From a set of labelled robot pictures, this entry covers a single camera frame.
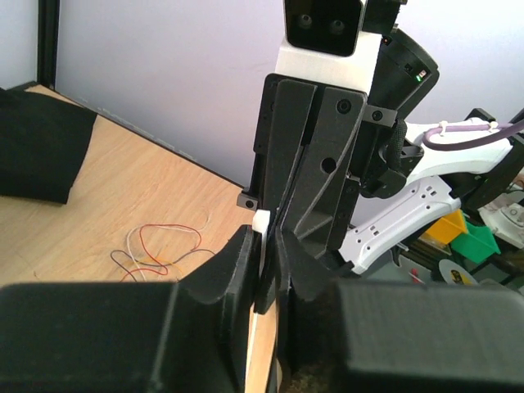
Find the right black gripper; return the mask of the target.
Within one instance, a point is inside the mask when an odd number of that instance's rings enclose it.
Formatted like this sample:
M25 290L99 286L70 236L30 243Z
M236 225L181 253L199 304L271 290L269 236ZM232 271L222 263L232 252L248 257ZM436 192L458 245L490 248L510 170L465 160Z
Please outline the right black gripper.
M405 123L347 88L271 74L264 81L246 207L270 213L255 312L291 287L291 257L338 249L359 196L405 184Z

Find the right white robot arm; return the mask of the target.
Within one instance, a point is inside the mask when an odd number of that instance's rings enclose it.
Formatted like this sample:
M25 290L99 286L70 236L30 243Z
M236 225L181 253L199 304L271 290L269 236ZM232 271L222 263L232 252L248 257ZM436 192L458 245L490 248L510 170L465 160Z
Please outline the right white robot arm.
M286 1L264 81L250 186L267 227L263 313L300 276L365 273L386 250L461 206L492 201L523 162L522 123L407 117L440 77L397 24L402 1Z

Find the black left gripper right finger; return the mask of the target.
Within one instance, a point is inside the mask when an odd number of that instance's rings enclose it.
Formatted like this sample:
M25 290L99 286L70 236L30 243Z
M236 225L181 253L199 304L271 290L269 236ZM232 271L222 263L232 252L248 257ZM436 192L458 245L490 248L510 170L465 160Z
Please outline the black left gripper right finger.
M351 278L275 237L284 392L520 392L523 298Z

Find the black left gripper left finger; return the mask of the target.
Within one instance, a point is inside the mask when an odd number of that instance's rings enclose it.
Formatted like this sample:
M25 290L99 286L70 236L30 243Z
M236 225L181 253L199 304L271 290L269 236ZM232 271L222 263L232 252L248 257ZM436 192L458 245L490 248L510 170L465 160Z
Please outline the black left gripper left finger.
M244 391L254 248L243 225L179 282L4 287L2 391Z

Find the white zip tie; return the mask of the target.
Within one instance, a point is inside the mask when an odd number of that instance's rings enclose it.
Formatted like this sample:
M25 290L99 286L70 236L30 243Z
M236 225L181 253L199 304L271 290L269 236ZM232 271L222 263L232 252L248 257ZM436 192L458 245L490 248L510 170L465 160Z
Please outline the white zip tie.
M259 259L259 278L262 278L264 265L265 265L270 218L271 218L271 212L269 210L257 210L252 220L253 231L257 232L261 236L260 259Z

